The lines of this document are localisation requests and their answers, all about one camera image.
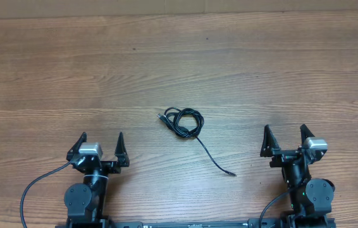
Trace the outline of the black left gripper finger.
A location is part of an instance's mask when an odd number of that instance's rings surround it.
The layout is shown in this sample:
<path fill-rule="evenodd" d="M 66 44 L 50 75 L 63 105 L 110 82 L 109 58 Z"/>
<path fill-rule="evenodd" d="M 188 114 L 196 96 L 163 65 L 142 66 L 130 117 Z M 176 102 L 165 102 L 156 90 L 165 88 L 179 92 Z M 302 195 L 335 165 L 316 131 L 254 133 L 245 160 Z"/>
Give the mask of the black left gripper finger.
<path fill-rule="evenodd" d="M 66 160 L 70 161 L 74 155 L 78 154 L 78 151 L 83 143 L 87 142 L 87 133 L 83 132 L 79 137 L 78 141 L 71 147 L 71 149 L 66 154 Z"/>
<path fill-rule="evenodd" d="M 117 157 L 117 161 L 120 167 L 130 166 L 130 159 L 128 157 L 128 153 L 125 147 L 125 142 L 122 132 L 119 133 L 114 155 L 115 157 Z"/>

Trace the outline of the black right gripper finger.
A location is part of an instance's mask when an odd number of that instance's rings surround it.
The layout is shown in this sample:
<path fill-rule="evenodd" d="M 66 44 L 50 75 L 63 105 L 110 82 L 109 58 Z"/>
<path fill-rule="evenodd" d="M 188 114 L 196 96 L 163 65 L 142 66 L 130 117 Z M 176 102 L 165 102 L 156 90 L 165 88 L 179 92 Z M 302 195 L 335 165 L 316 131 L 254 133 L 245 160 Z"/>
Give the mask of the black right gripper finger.
<path fill-rule="evenodd" d="M 309 130 L 306 124 L 300 126 L 300 135 L 302 146 L 308 146 L 314 137 L 314 134 Z"/>
<path fill-rule="evenodd" d="M 280 153 L 281 148 L 269 125 L 264 126 L 264 137 L 260 157 L 272 157 Z"/>

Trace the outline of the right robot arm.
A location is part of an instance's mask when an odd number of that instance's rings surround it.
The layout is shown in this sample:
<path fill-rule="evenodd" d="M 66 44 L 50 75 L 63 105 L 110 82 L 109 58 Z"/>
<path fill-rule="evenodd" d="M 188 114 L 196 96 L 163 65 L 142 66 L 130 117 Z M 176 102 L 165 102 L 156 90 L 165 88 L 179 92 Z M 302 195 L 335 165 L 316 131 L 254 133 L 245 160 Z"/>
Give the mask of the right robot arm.
<path fill-rule="evenodd" d="M 297 149 L 281 149 L 269 125 L 264 126 L 261 157 L 271 158 L 271 168 L 281 168 L 287 191 L 270 201 L 259 216 L 258 227 L 335 227 L 328 219 L 334 198 L 335 185 L 328 179 L 313 179 L 309 165 L 322 159 L 328 150 L 323 137 L 316 137 L 306 125 L 300 126 L 301 144 Z M 267 210 L 285 196 L 290 197 L 292 209 L 280 218 L 264 221 Z"/>

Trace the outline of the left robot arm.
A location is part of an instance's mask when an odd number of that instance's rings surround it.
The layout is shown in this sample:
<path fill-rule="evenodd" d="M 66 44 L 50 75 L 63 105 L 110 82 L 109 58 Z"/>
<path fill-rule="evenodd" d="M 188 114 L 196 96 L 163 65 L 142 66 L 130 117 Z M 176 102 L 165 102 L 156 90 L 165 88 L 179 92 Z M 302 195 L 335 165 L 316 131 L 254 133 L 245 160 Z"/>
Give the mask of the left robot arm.
<path fill-rule="evenodd" d="M 67 152 L 66 160 L 75 170 L 83 173 L 83 182 L 71 185 L 65 192 L 67 227 L 115 227 L 104 214 L 108 187 L 108 175 L 119 174 L 123 167 L 130 166 L 123 133 L 120 132 L 114 152 L 117 159 L 102 159 L 102 148 L 98 142 L 87 142 L 83 132 L 78 141 Z"/>

